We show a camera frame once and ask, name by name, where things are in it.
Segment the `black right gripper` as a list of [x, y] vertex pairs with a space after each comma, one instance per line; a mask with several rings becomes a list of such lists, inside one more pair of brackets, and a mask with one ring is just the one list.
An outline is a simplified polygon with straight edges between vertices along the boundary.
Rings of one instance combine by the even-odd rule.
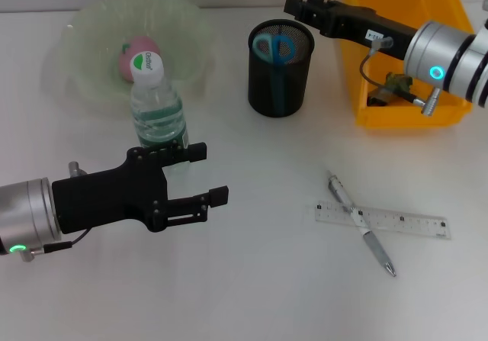
[[404, 60], [417, 29], [381, 17], [371, 8], [331, 0], [286, 0], [284, 12], [296, 21], [317, 29], [324, 37], [349, 40], [370, 47], [368, 32], [392, 37], [393, 46], [381, 52]]

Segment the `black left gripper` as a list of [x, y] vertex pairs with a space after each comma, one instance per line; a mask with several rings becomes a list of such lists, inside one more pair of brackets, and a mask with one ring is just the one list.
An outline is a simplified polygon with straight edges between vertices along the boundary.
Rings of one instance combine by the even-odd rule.
[[206, 143], [183, 147], [177, 141], [133, 148], [115, 169], [55, 181], [52, 184], [56, 218], [64, 234], [134, 219], [157, 233], [207, 221], [211, 208], [228, 203], [229, 188], [168, 200], [162, 167], [207, 158]]

